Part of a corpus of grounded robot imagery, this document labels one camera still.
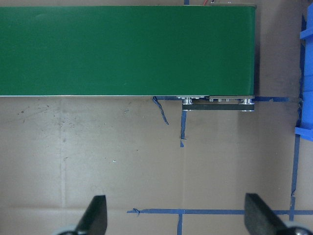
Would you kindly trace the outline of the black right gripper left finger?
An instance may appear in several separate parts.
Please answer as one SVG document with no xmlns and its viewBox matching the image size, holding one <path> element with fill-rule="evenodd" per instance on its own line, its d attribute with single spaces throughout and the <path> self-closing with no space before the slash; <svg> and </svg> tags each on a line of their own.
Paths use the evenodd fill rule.
<svg viewBox="0 0 313 235">
<path fill-rule="evenodd" d="M 105 195 L 94 196 L 74 229 L 75 235 L 104 235 L 107 230 L 107 203 Z"/>
</svg>

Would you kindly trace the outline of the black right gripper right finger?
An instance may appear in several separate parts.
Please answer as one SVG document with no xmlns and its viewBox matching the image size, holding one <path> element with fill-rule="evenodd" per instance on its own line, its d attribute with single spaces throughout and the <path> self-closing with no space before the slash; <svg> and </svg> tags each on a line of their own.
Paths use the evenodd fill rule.
<svg viewBox="0 0 313 235">
<path fill-rule="evenodd" d="M 250 235 L 292 235 L 293 229 L 269 208 L 256 193 L 245 195 L 244 224 Z"/>
</svg>

